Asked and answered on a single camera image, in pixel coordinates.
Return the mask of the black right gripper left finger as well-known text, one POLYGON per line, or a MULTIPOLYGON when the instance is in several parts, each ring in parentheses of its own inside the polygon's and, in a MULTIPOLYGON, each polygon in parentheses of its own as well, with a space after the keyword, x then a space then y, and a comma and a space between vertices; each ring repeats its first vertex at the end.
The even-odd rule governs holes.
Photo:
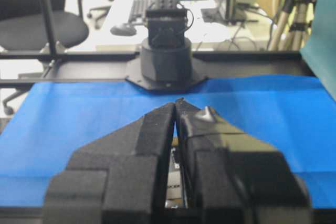
POLYGON ((52 177, 44 223, 152 223, 166 199, 175 105, 76 149, 52 177))

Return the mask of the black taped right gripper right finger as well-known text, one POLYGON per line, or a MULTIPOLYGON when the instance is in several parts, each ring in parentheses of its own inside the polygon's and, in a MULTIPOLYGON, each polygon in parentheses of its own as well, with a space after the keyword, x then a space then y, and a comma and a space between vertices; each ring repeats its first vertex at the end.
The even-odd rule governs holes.
POLYGON ((308 190, 279 149, 184 99, 176 126, 187 202, 201 223, 311 222, 308 190))

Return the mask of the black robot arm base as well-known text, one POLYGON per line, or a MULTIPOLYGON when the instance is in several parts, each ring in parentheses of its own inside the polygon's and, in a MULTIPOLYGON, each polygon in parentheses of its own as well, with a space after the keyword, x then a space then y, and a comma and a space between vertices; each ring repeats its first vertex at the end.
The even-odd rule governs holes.
POLYGON ((207 79, 204 64, 192 55, 185 8, 148 9, 148 36, 139 56, 127 63, 126 80, 147 90, 182 91, 207 79))

